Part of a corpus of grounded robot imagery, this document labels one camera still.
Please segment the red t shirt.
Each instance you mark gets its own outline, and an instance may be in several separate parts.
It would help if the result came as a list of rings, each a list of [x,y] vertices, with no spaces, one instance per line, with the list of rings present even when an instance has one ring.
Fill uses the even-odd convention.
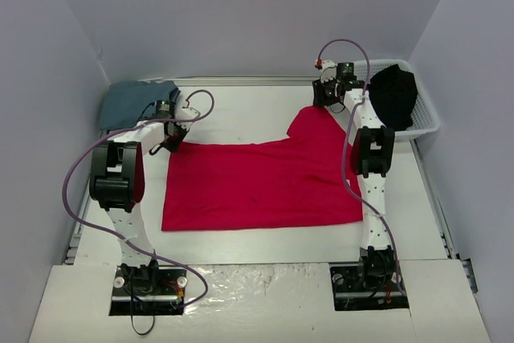
[[[163,231],[232,231],[357,223],[362,204],[345,131],[324,108],[302,108],[283,140],[181,144],[169,157]]]

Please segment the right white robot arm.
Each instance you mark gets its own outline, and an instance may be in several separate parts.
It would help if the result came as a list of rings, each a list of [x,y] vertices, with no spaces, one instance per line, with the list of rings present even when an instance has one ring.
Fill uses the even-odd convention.
[[[354,75],[353,63],[318,59],[315,68],[320,78],[312,82],[313,104],[320,108],[343,104],[350,112],[349,127],[356,129],[345,154],[360,190],[358,194],[353,190],[349,193],[362,205],[363,233],[356,277],[363,288],[374,289],[394,272],[396,264],[393,242],[384,224],[385,179],[392,164],[395,133],[375,113],[369,93],[363,90],[365,83]]]

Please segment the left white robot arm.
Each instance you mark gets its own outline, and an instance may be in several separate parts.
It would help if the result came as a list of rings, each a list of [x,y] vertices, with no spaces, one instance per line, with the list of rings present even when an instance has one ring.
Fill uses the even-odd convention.
[[[143,293],[161,286],[161,272],[152,254],[155,252],[145,231],[141,200],[145,192],[143,157],[159,149],[174,151],[200,113],[187,102],[170,100],[152,102],[153,114],[141,114],[136,129],[118,134],[92,152],[89,193],[105,210],[121,249],[121,275],[133,278]]]

